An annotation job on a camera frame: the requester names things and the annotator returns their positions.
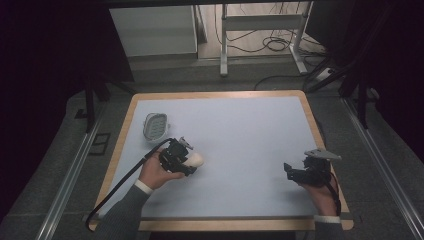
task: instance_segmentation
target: sleeve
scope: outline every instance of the sleeve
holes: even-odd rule
[[[339,217],[314,216],[315,240],[343,240],[344,232]]]
[[[135,239],[141,220],[141,209],[149,196],[133,185],[124,198],[102,218],[93,239]]]

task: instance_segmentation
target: cable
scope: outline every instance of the cable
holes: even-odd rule
[[[256,84],[255,84],[255,86],[253,87],[253,91],[256,91],[257,90],[257,87],[259,86],[259,84],[261,84],[261,83],[263,83],[263,82],[265,82],[265,81],[267,81],[267,80],[269,80],[269,79],[272,79],[272,78],[288,78],[288,77],[290,77],[290,78],[297,78],[297,77],[307,77],[307,78],[309,78],[311,75],[313,75],[313,74],[315,74],[316,72],[318,72],[320,69],[322,69],[323,68],[323,66],[325,66],[325,64],[327,64],[327,62],[330,60],[330,58],[329,57],[326,57],[326,58],[324,58],[319,64],[318,64],[318,66],[316,67],[316,68],[314,68],[314,70],[312,70],[310,73],[307,73],[307,74],[303,74],[303,75],[274,75],[274,76],[269,76],[269,77],[266,77],[266,78],[263,78],[263,79],[261,79],[259,82],[257,82]],[[303,83],[303,86],[302,86],[302,90],[304,89],[304,88],[306,88],[306,83]]]
[[[106,202],[109,201],[109,199],[113,196],[113,194],[115,194],[116,191],[118,191],[118,189],[122,186],[122,184],[124,184],[124,182],[127,181],[128,178],[131,177],[131,175],[133,175],[133,173],[135,171],[137,171],[137,169],[139,169],[141,167],[141,165],[143,165],[147,161],[147,159],[149,159],[163,144],[165,144],[166,142],[171,141],[171,140],[172,140],[172,138],[168,138],[168,139],[162,141],[157,146],[155,146],[152,150],[150,150],[150,152],[148,152],[146,155],[144,155],[144,157],[130,171],[128,171],[127,174],[125,174],[125,176],[118,182],[118,184],[116,184],[115,187],[113,187],[113,189],[108,193],[108,195],[106,195],[106,197],[90,212],[87,219],[85,220],[85,227],[90,232],[94,232],[90,228],[91,218],[93,218],[93,216],[100,210],[100,208],[102,208],[103,205],[105,205]]]

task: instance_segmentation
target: hand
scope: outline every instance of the hand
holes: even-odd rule
[[[337,180],[334,176],[331,177],[331,186],[338,193]],[[308,191],[311,196],[312,202],[318,209],[318,213],[321,216],[337,216],[337,207],[334,203],[334,199],[331,195],[330,190],[324,185],[322,187],[313,187],[308,184],[298,183],[299,186],[303,187]]]
[[[167,181],[172,179],[180,179],[184,177],[184,173],[181,172],[167,172],[162,168],[159,161],[159,153],[162,149],[159,149],[153,154],[146,163],[143,164],[140,176],[138,179],[146,184],[149,188],[155,190],[160,188]]]

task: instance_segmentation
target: metal frame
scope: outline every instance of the metal frame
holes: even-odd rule
[[[299,54],[299,44],[305,31],[306,22],[311,8],[308,2],[302,14],[290,15],[256,15],[256,16],[228,16],[227,4],[222,4],[222,44],[221,44],[221,68],[220,74],[228,75],[228,52],[227,52],[227,31],[248,31],[248,30],[278,30],[297,29],[297,34],[293,44],[290,44],[290,52],[296,62],[300,74],[307,73],[305,64]]]

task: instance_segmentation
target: person's arm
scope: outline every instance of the person's arm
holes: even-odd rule
[[[147,160],[136,183],[102,218],[94,232],[94,239],[135,239],[141,220],[141,209],[150,194],[167,181],[184,177],[183,173],[165,171],[158,156],[159,153],[156,152]]]
[[[345,239],[340,217],[337,216],[336,205],[330,190],[326,186],[317,188],[306,184],[299,185],[308,191],[312,202],[318,210],[319,215],[314,216],[315,240]],[[338,188],[334,177],[331,179],[331,185],[334,189]]]

